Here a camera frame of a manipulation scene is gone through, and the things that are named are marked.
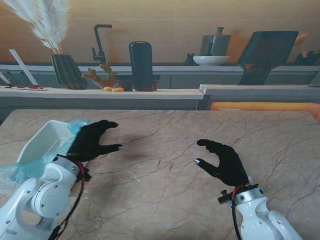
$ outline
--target wire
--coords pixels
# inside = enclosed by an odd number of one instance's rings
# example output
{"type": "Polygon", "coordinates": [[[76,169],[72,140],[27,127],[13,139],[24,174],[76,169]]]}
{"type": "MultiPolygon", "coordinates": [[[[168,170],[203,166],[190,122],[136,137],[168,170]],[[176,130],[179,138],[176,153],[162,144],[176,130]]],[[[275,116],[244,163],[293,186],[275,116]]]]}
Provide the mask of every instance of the wire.
{"type": "Polygon", "coordinates": [[[55,238],[55,240],[58,240],[61,235],[64,233],[65,229],[67,228],[67,225],[68,225],[68,222],[69,222],[69,218],[71,217],[71,215],[74,213],[74,211],[76,210],[78,204],[79,204],[79,201],[81,199],[81,196],[82,196],[82,193],[84,192],[84,189],[85,189],[85,169],[84,169],[84,166],[82,165],[81,162],[79,161],[76,161],[75,162],[78,167],[80,168],[80,172],[82,174],[82,179],[81,179],[81,191],[79,192],[79,195],[78,197],[76,198],[75,202],[74,202],[74,205],[72,207],[72,209],[70,210],[69,214],[65,217],[65,219],[63,220],[63,222],[59,225],[59,227],[61,227],[63,224],[64,224],[64,227],[62,229],[62,231],[57,235],[57,237],[55,238]]]}
{"type": "Polygon", "coordinates": [[[231,197],[231,203],[232,203],[232,219],[233,219],[233,225],[234,225],[234,230],[235,230],[235,234],[236,237],[238,238],[238,240],[241,240],[241,236],[240,236],[240,232],[239,232],[239,228],[238,228],[238,224],[237,224],[237,216],[236,216],[236,203],[235,203],[235,197],[237,194],[237,191],[242,188],[242,186],[237,186],[233,192],[232,192],[232,197],[231,197]]]}

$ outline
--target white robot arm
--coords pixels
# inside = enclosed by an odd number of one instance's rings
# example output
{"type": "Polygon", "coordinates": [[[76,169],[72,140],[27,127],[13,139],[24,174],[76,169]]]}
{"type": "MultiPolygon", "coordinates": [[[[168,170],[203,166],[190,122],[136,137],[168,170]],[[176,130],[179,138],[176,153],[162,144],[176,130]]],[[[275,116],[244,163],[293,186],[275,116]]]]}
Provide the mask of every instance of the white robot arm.
{"type": "Polygon", "coordinates": [[[247,173],[236,151],[228,145],[201,139],[199,146],[205,146],[219,157],[219,166],[197,158],[194,162],[214,178],[235,187],[226,190],[218,198],[220,204],[229,203],[232,208],[233,225],[238,240],[302,240],[288,220],[276,211],[269,211],[267,198],[258,185],[250,185],[247,173]],[[241,236],[237,225],[236,209],[242,214],[241,236]]]}
{"type": "Polygon", "coordinates": [[[85,180],[89,180],[81,163],[124,149],[121,144],[100,145],[100,137],[117,123],[101,120],[83,126],[77,133],[66,156],[56,156],[45,166],[39,179],[30,178],[25,181],[13,196],[0,208],[0,240],[55,240],[63,233],[60,225],[68,224],[68,219],[75,210],[85,180]],[[81,192],[67,218],[55,229],[56,220],[64,212],[69,203],[70,189],[82,173],[81,192]],[[38,224],[31,225],[23,218],[28,211],[40,216],[38,224]]]}
{"type": "Polygon", "coordinates": [[[78,173],[75,163],[57,156],[45,166],[41,178],[25,181],[0,208],[0,240],[47,240],[57,218],[68,207],[78,173]],[[40,222],[28,224],[23,211],[40,216],[40,222]]]}
{"type": "MultiPolygon", "coordinates": [[[[218,198],[220,204],[231,205],[232,193],[218,198]]],[[[280,213],[269,211],[267,197],[258,185],[247,185],[235,195],[236,209],[242,214],[241,236],[243,240],[302,240],[288,220],[280,213]]]]}

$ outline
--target finger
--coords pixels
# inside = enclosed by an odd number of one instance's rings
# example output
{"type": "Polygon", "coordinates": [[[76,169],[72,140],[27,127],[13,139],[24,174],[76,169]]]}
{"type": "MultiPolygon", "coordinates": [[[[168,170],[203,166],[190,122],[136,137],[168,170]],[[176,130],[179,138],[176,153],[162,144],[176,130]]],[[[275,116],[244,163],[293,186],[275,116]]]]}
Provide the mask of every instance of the finger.
{"type": "Polygon", "coordinates": [[[107,129],[111,129],[111,128],[116,128],[117,126],[118,126],[118,124],[114,121],[101,120],[101,121],[94,122],[94,123],[88,125],[87,127],[107,130],[107,129]]]}
{"type": "Polygon", "coordinates": [[[229,155],[230,153],[235,152],[235,150],[228,145],[224,145],[220,142],[211,141],[207,139],[200,139],[196,142],[199,146],[205,146],[207,150],[210,151],[210,153],[217,154],[217,156],[225,157],[226,155],[229,155]]]}
{"type": "Polygon", "coordinates": [[[214,178],[218,178],[220,174],[218,173],[218,168],[211,165],[210,163],[202,160],[201,158],[197,158],[194,160],[195,164],[197,164],[200,168],[205,170],[208,174],[210,174],[214,178]]]}
{"type": "Polygon", "coordinates": [[[99,145],[98,153],[99,155],[109,154],[117,151],[121,151],[124,149],[124,146],[121,144],[113,144],[113,145],[99,145]]]}

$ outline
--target orange light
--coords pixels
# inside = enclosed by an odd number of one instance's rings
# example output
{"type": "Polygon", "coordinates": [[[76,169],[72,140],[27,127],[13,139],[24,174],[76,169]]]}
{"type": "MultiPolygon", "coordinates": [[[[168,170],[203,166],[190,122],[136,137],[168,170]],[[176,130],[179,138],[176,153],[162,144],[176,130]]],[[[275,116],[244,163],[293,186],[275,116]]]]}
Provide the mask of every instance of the orange light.
{"type": "Polygon", "coordinates": [[[304,111],[320,123],[320,104],[313,102],[213,102],[210,110],[237,109],[244,111],[304,111]]]}

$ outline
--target gray jar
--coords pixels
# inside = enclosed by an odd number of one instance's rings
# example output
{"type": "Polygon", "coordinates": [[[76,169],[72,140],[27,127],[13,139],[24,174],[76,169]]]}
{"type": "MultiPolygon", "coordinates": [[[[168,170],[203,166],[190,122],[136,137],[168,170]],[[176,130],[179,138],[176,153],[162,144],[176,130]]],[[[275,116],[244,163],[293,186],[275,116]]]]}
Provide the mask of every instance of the gray jar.
{"type": "Polygon", "coordinates": [[[223,29],[224,27],[219,26],[217,27],[217,32],[215,35],[204,35],[202,37],[200,56],[204,56],[207,53],[207,50],[208,50],[207,48],[211,41],[213,42],[213,45],[211,48],[212,56],[226,55],[231,35],[223,35],[222,34],[223,29]]]}

